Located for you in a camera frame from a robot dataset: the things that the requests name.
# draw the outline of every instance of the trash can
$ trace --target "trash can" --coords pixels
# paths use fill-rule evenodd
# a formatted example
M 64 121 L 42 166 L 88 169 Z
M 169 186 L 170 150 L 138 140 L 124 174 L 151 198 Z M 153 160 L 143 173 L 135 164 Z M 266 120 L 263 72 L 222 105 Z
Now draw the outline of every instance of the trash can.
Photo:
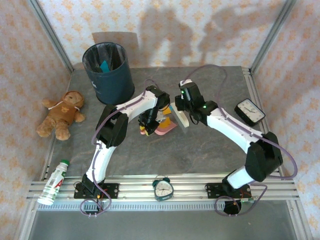
M 126 50 L 113 42 L 91 46 L 82 57 L 84 69 L 103 104 L 127 102 L 135 92 Z

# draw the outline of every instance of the floral wallpaper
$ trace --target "floral wallpaper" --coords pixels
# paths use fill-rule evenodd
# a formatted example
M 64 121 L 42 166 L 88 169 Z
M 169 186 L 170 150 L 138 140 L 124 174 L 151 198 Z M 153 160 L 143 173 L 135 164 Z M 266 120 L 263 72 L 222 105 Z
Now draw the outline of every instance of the floral wallpaper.
M 254 80 L 268 124 L 293 154 L 297 189 L 320 239 L 320 2 L 297 1 Z M 284 159 L 292 172 L 288 158 Z
M 42 98 L 59 99 L 70 79 L 26 0 L 0 1 L 0 239 L 13 239 L 50 139 L 36 126 Z
M 250 67 L 285 0 L 39 0 L 75 68 L 116 42 L 130 67 Z

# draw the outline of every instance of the brown teddy bear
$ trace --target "brown teddy bear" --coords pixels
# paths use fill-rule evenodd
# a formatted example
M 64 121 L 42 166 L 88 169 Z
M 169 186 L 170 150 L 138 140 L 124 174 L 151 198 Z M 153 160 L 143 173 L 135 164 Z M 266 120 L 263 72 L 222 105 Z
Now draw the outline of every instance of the brown teddy bear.
M 80 112 L 84 97 L 77 91 L 68 91 L 59 102 L 43 99 L 42 105 L 49 109 L 47 117 L 36 129 L 43 138 L 48 137 L 55 128 L 55 137 L 61 141 L 67 140 L 70 137 L 68 127 L 72 122 L 81 123 L 86 118 Z

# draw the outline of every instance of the black alarm clock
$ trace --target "black alarm clock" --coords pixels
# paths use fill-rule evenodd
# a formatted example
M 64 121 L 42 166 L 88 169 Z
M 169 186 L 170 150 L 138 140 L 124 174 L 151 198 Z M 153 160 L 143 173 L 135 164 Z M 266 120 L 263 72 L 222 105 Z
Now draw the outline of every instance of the black alarm clock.
M 250 99 L 239 102 L 234 111 L 250 127 L 261 122 L 266 116 L 265 113 L 257 107 Z
M 157 201 L 168 200 L 174 195 L 174 187 L 168 177 L 164 177 L 162 180 L 154 180 L 152 186 L 154 187 L 154 197 Z

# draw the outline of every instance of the plastic bottle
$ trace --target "plastic bottle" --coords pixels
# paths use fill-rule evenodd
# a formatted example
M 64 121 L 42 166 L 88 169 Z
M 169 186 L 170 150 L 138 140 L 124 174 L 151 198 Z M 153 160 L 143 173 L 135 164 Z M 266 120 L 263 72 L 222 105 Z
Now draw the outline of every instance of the plastic bottle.
M 54 203 L 60 186 L 65 179 L 69 164 L 70 163 L 68 160 L 61 160 L 60 164 L 55 168 L 54 172 L 51 174 L 49 180 L 45 184 L 44 189 L 37 200 L 38 203 L 49 206 Z

